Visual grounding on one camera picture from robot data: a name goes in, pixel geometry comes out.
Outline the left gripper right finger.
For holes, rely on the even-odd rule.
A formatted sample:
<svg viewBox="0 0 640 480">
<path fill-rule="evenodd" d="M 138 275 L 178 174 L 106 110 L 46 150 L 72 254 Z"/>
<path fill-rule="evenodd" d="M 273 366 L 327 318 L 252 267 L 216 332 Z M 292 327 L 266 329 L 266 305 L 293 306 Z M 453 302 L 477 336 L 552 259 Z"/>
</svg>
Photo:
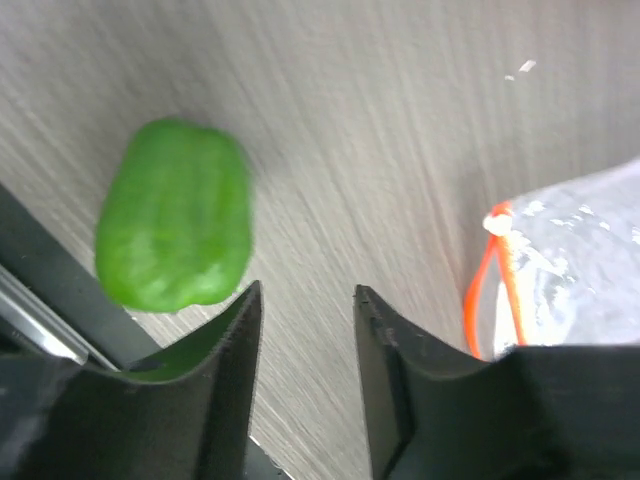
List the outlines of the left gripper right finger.
<svg viewBox="0 0 640 480">
<path fill-rule="evenodd" d="M 354 294 L 376 479 L 635 479 L 639 350 L 524 347 L 478 360 Z"/>
</svg>

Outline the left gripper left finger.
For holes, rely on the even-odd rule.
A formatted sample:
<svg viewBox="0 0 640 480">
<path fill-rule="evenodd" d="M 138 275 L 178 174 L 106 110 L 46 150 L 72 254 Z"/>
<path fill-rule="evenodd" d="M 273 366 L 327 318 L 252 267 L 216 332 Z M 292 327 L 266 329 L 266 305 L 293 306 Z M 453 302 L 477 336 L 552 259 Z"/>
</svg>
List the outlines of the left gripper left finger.
<svg viewBox="0 0 640 480">
<path fill-rule="evenodd" d="M 1 357 L 5 479 L 240 479 L 262 326 L 251 283 L 132 371 Z"/>
</svg>

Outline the clear orange zip top bag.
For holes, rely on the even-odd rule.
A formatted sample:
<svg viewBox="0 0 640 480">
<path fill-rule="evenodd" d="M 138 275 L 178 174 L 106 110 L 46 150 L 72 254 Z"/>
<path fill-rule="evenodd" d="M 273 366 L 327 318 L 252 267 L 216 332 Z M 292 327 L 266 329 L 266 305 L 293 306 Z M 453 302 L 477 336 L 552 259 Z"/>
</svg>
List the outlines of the clear orange zip top bag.
<svg viewBox="0 0 640 480">
<path fill-rule="evenodd" d="M 639 161 L 495 205 L 465 294 L 471 354 L 639 341 Z"/>
</svg>

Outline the green fake pepper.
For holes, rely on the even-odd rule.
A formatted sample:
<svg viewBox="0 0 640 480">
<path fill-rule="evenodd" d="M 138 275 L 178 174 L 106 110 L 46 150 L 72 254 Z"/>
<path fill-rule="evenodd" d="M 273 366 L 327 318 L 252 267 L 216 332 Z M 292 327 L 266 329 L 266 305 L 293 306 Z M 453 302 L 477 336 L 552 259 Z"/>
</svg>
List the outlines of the green fake pepper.
<svg viewBox="0 0 640 480">
<path fill-rule="evenodd" d="M 95 232 L 95 270 L 111 300 L 150 313 L 221 303 L 252 248 L 252 179 L 238 140 L 179 118 L 133 134 Z"/>
</svg>

